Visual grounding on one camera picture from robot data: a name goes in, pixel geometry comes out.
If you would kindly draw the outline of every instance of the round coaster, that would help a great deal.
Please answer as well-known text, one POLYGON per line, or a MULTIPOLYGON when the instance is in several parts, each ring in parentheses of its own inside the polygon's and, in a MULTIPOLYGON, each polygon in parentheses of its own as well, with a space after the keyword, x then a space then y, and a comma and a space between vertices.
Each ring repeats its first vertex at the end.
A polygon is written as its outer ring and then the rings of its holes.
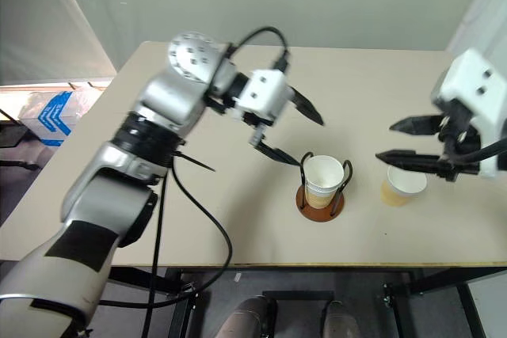
POLYGON ((345 197, 343 196, 343 193, 341 193, 339 196, 340 199, 338 201, 336 201, 336 199, 333 199, 331 203, 326 207, 324 207, 323 209, 314 209, 305 200, 304 207, 303 209, 301 209, 301 199, 303 197, 303 186, 301 185, 299 186, 298 192, 295 194, 295 204, 298 207, 298 210, 301 212, 301 214, 310 219, 311 221, 327 222, 330 221, 331 219, 335 219, 343 210, 343 206, 345 205, 345 197), (333 209, 336 202, 338 202, 338 205, 336 205, 336 210, 333 214, 333 209))

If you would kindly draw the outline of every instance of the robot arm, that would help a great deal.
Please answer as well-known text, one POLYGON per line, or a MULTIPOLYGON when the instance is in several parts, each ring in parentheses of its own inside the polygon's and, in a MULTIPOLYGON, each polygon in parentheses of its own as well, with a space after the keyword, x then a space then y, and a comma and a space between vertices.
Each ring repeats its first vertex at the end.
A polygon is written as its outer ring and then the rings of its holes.
POLYGON ((380 160, 401 169, 435 173, 455 181, 459 173, 495 177, 507 170, 507 81, 477 51, 456 58, 432 91, 440 115, 411 116, 390 129, 409 135, 435 135, 441 156, 389 150, 380 160))
POLYGON ((60 231, 0 284, 0 336, 74 336, 89 324, 116 248, 143 233, 158 198, 150 186, 167 174, 206 107, 231 109, 255 128, 250 143, 256 149, 298 165, 262 141, 289 101, 323 124, 311 102, 287 85, 287 52, 280 67, 255 70, 251 78, 237 72, 229 60, 233 52, 195 32, 173 39, 165 70, 147 83, 67 193, 60 231))

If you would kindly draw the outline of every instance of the white table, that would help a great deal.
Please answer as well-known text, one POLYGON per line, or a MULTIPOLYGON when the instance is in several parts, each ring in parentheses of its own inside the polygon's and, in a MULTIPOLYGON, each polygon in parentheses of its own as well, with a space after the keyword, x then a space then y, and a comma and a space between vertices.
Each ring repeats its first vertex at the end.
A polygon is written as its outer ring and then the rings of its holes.
MULTIPOLYGON (((267 67, 278 47, 248 47, 241 71, 267 67)), ((74 179, 112 138, 136 94, 166 64, 166 44, 142 44, 82 118, 0 228, 0 260, 19 260, 59 228, 59 207, 74 179)), ((507 265, 507 192, 502 179, 462 175, 456 183, 429 176, 425 193, 404 207, 379 197, 387 167, 374 156, 391 148, 438 154, 435 137, 388 131, 401 118, 435 112, 429 93, 451 57, 442 51, 294 47, 290 84, 322 113, 325 127, 292 106, 267 143, 296 158, 308 150, 354 166, 345 209, 332 222, 305 219, 295 206, 299 170, 269 160, 249 144, 251 128, 207 111, 183 151, 217 169, 182 160, 184 185, 224 225, 233 264, 255 266, 507 265)), ((151 262, 156 215, 143 237, 119 249, 115 265, 151 262)), ((161 265, 210 266, 226 247, 217 229, 170 182, 161 265)))

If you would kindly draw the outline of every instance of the paper cup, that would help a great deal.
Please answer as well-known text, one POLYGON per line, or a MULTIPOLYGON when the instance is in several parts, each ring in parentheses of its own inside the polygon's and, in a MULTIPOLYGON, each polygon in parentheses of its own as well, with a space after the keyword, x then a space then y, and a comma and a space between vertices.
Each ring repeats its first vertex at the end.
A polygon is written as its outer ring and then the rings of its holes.
POLYGON ((314 156, 304 162, 303 169, 307 202, 315 209, 323 209, 343 181, 343 166, 331 156, 314 156))
POLYGON ((402 206, 425 190, 427 184, 424 173, 389 166, 387 179, 382 183, 382 201, 390 206, 402 206))

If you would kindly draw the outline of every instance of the gray floor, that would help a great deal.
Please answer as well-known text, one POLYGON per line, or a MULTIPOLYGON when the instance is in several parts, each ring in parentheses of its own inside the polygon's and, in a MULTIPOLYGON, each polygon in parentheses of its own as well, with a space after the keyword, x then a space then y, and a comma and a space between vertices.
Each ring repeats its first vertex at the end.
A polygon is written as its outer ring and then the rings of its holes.
MULTIPOLYGON (((3 158, 40 160, 44 164, 48 152, 37 142, 23 143, 18 150, 2 150, 3 158)), ((20 168, 0 168, 0 224, 7 218, 16 203, 29 188, 37 172, 20 168)), ((13 263, 0 265, 0 279, 13 263)), ((211 338, 218 331, 228 314, 244 299, 262 291, 334 291, 356 317, 364 338, 397 337, 392 310, 383 304, 385 282, 399 280, 392 273, 351 272, 282 272, 228 271, 208 292, 200 298, 193 312, 189 338, 211 338)), ((108 283, 103 298, 133 302, 145 302, 147 292, 108 283)), ((276 337, 318 337, 319 323, 324 302, 279 302, 276 337)), ((414 323, 421 338, 470 338, 464 312, 455 289, 425 294, 411 299, 414 323)), ((173 307, 155 310, 150 337, 167 335, 173 307)), ((92 337, 137 338, 143 326, 144 311, 100 306, 90 324, 92 337)))

